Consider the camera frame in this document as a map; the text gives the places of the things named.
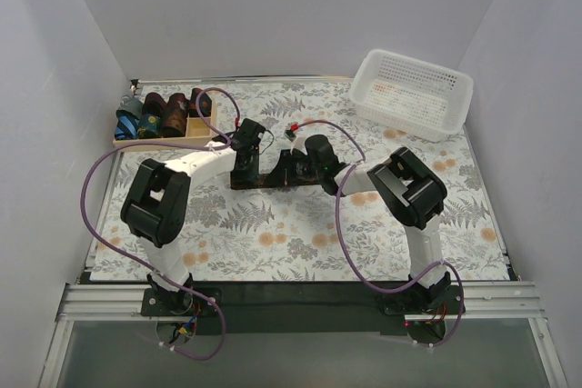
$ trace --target wooden box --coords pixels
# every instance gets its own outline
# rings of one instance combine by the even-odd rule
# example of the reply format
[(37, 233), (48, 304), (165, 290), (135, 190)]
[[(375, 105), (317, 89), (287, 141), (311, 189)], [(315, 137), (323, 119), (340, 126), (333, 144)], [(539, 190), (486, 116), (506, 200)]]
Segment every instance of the wooden box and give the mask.
[[(212, 104), (212, 113), (210, 114), (210, 124), (216, 126), (216, 113), (218, 108)], [(174, 148), (165, 144), (184, 144), (184, 145), (206, 145), (212, 138), (217, 136), (214, 131), (211, 131), (208, 126), (200, 119), (188, 117), (186, 120), (186, 136), (178, 136), (175, 138), (152, 138), (147, 140), (113, 140), (113, 145), (118, 147), (120, 145), (133, 144), (132, 147), (127, 147), (123, 152), (144, 152), (147, 150), (160, 150)], [(148, 142), (155, 142), (156, 144), (142, 144)]]

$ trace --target floral tablecloth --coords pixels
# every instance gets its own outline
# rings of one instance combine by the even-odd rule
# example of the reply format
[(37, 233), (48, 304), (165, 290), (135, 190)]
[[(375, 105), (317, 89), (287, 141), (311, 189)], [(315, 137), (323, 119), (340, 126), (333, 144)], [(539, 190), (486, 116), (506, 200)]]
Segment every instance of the floral tablecloth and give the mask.
[[(244, 117), (276, 136), (261, 155), (261, 173), (288, 148), (284, 129), (292, 122), (323, 118), (344, 127), (368, 159), (388, 157), (401, 145), (410, 148), (445, 182), (448, 198), (441, 215), (444, 256), (463, 279), (506, 280), (507, 268), (480, 178), (464, 132), (434, 144), (356, 116), (346, 99), (350, 83), (227, 83)], [(157, 91), (190, 95), (192, 85), (147, 85)], [(218, 126), (231, 130), (234, 108), (216, 97)], [(358, 158), (354, 146), (333, 127), (310, 125), (305, 134), (326, 134), (340, 159)], [(268, 144), (268, 134), (263, 143)], [(173, 159), (185, 151), (123, 154), (105, 212), (104, 237), (131, 254), (146, 257), (119, 213), (139, 163), (151, 157)], [(357, 280), (337, 241), (334, 198), (319, 186), (285, 190), (233, 191), (221, 174), (190, 193), (186, 223), (179, 235), (183, 262), (197, 281), (344, 281)], [(341, 222), (350, 253), (364, 276), (404, 280), (409, 260), (402, 225), (376, 193), (354, 194), (342, 202)], [(92, 280), (145, 280), (147, 270), (99, 245)]]

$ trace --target metal frame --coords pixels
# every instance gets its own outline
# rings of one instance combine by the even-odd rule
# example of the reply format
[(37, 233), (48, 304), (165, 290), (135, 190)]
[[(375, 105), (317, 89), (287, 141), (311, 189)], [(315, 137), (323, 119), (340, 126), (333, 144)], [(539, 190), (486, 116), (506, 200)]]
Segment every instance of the metal frame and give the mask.
[(567, 381), (562, 365), (557, 358), (556, 348), (547, 329), (546, 318), (530, 318), (529, 326), (531, 327), (534, 340), (536, 341), (537, 352), (544, 365), (546, 377), (550, 386), (566, 387)]
[(58, 383), (63, 363), (65, 363), (66, 350), (69, 346), (74, 323), (66, 318), (56, 322), (53, 340), (48, 349), (45, 367), (38, 383), (39, 388), (53, 387)]
[(167, 81), (139, 79), (140, 85), (154, 85), (154, 84), (208, 84), (208, 83), (225, 83), (225, 82), (253, 82), (253, 83), (269, 83), (269, 82), (352, 82), (353, 77), (348, 76), (239, 76), (239, 77), (205, 77), (200, 79), (170, 79)]
[[(67, 286), (39, 386), (56, 386), (76, 321), (186, 321), (188, 317), (142, 317), (140, 310), (147, 288), (146, 284)], [(468, 282), (464, 284), (464, 289), (467, 309), (464, 318), (528, 319), (549, 385), (567, 387), (547, 329), (544, 306), (533, 282)], [(406, 316), (410, 321), (419, 318), (424, 317)], [(447, 318), (453, 319), (455, 316), (449, 315)]]

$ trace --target white plastic basket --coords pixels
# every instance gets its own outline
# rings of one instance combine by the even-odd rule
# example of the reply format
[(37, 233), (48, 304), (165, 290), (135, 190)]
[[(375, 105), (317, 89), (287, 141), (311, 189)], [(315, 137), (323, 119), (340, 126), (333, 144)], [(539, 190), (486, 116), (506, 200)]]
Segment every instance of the white plastic basket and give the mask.
[(376, 49), (360, 65), (348, 96), (360, 117), (440, 141), (463, 127), (473, 96), (473, 79)]

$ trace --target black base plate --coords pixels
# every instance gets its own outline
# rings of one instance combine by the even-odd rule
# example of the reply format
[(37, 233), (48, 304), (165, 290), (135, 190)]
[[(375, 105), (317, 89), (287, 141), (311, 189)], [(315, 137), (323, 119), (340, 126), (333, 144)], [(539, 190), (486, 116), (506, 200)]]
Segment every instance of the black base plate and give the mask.
[[(375, 284), (396, 288), (404, 282)], [(380, 332), (406, 335), (404, 315), (423, 313), (414, 308), (395, 309), (391, 296), (380, 296), (358, 282), (208, 282), (197, 284), (195, 290), (216, 299), (228, 320), (229, 333)], [(458, 291), (457, 286), (450, 286), (443, 296), (442, 302), (447, 304), (449, 314), (458, 312)], [(215, 310), (207, 303), (200, 307), (199, 317), (204, 322), (199, 323), (196, 334), (220, 334)], [(144, 317), (176, 317), (156, 301), (151, 289), (144, 292), (141, 314)]]
[(306, 186), (306, 185), (318, 185), (319, 182), (317, 178), (313, 176), (312, 178), (296, 179), (295, 181), (286, 181), (285, 183), (269, 183), (268, 176), (270, 174), (260, 174), (258, 179), (254, 182), (248, 181), (230, 181), (230, 188), (232, 190), (254, 190), (256, 188), (290, 188), (292, 186)]

